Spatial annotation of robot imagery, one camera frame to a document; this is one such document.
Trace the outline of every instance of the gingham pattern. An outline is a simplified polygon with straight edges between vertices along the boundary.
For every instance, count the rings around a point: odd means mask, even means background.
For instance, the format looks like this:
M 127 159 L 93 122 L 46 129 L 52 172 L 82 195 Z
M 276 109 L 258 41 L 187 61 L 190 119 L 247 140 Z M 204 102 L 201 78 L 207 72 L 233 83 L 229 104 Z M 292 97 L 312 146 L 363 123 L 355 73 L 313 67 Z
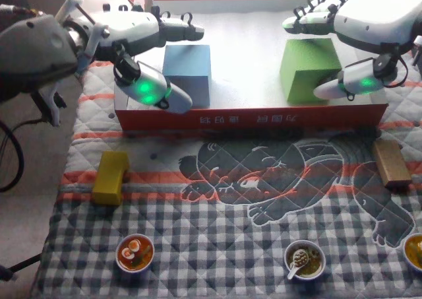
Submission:
M 421 82 L 412 69 L 410 78 Z M 108 80 L 107 67 L 91 68 L 84 78 L 84 94 L 110 93 L 105 84 Z M 412 109 L 407 111 L 412 116 L 409 119 L 415 121 L 413 114 L 422 108 L 417 97 L 420 91 L 417 87 L 387 91 L 390 108 L 399 108 L 407 102 L 408 94 L 416 94 Z M 75 133 L 118 131 L 117 119 L 109 117 L 111 111 L 112 100 L 81 103 Z M 394 116 L 395 112 L 387 111 L 384 122 Z M 422 162 L 421 131 L 418 126 L 388 129 L 383 137 L 398 139 L 407 161 Z M 32 296 L 422 298 L 422 279 L 407 266 L 401 247 L 375 243 L 374 233 L 382 227 L 376 227 L 376 219 L 355 199 L 359 168 L 367 170 L 358 186 L 366 194 L 371 194 L 365 191 L 367 184 L 373 188 L 374 181 L 379 183 L 378 174 L 372 172 L 370 142 L 356 135 L 338 137 L 331 143 L 344 164 L 355 165 L 354 173 L 343 175 L 341 183 L 311 207 L 263 226 L 253 223 L 244 205 L 180 199 L 182 183 L 126 183 L 123 191 L 127 197 L 139 192 L 154 194 L 126 199 L 115 209 L 76 199 L 78 193 L 89 193 L 92 184 L 62 185 L 60 194 L 72 193 L 75 199 L 59 200 L 55 205 Z M 101 152 L 111 149 L 127 150 L 135 170 L 176 172 L 178 159 L 197 154 L 201 144 L 201 140 L 75 139 L 66 171 L 95 170 Z M 151 153 L 158 158 L 145 162 Z M 420 232 L 422 227 L 420 175 L 413 175 L 415 187 L 408 193 L 392 195 L 392 201 L 413 218 L 405 236 Z M 400 217 L 394 220 L 406 221 Z M 154 241 L 156 256 L 147 273 L 126 275 L 114 262 L 115 248 L 124 236 L 139 232 Z M 326 254 L 326 269 L 315 282 L 286 279 L 284 250 L 298 239 L 316 242 Z

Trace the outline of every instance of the blue cube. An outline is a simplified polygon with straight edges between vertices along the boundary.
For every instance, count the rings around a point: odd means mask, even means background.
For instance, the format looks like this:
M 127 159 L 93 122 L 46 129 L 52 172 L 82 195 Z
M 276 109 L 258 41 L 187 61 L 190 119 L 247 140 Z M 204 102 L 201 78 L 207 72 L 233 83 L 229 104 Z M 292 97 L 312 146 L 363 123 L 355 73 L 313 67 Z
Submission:
M 167 45 L 163 75 L 192 98 L 194 108 L 210 106 L 209 45 Z

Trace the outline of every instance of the green block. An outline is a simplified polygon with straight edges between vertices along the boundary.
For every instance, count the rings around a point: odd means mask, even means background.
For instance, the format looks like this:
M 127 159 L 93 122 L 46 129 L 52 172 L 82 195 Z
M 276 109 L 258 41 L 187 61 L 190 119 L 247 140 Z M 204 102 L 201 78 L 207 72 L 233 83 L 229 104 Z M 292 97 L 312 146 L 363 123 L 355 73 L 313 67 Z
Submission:
M 342 66 L 330 38 L 288 40 L 280 76 L 284 96 L 290 104 L 321 104 L 313 94 L 319 82 L 335 75 Z

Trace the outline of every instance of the robotic hand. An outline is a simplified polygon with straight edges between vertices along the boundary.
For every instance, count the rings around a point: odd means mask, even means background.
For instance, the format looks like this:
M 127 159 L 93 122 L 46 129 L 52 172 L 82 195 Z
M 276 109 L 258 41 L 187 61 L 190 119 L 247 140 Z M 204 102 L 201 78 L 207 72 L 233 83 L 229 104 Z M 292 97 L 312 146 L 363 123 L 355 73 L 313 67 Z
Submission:
M 293 10 L 284 29 L 291 34 L 327 35 L 335 33 L 340 41 L 379 54 L 345 67 L 315 88 L 318 98 L 368 94 L 384 87 L 400 86 L 407 79 L 407 66 L 401 55 L 417 45 L 415 65 L 422 51 L 422 0 L 308 0 L 306 7 Z M 397 63 L 406 68 L 405 77 L 397 77 Z
M 158 7 L 146 13 L 134 6 L 131 11 L 105 9 L 90 16 L 82 3 L 66 0 L 55 17 L 0 5 L 0 14 L 26 15 L 0 34 L 0 102 L 30 93 L 43 116 L 58 126 L 59 108 L 65 107 L 57 93 L 60 80 L 81 74 L 96 59 L 114 64 L 116 87 L 136 101 L 177 114 L 191 109 L 188 94 L 131 58 L 166 42 L 202 39 L 204 29 L 191 24 L 191 13 L 181 18 L 167 13 L 164 18 Z M 84 16 L 71 18 L 76 9 Z

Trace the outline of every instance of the halved egg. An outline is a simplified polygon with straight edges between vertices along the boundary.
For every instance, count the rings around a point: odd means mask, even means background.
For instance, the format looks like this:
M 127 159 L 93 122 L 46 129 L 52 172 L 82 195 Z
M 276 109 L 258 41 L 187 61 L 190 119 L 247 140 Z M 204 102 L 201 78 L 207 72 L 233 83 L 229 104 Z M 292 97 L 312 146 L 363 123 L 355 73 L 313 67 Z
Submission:
M 135 257 L 134 253 L 132 253 L 129 248 L 123 248 L 121 255 L 126 259 L 133 259 Z
M 129 249 L 133 251 L 134 253 L 136 253 L 139 250 L 139 247 L 140 247 L 140 243 L 138 240 L 131 240 L 129 242 Z

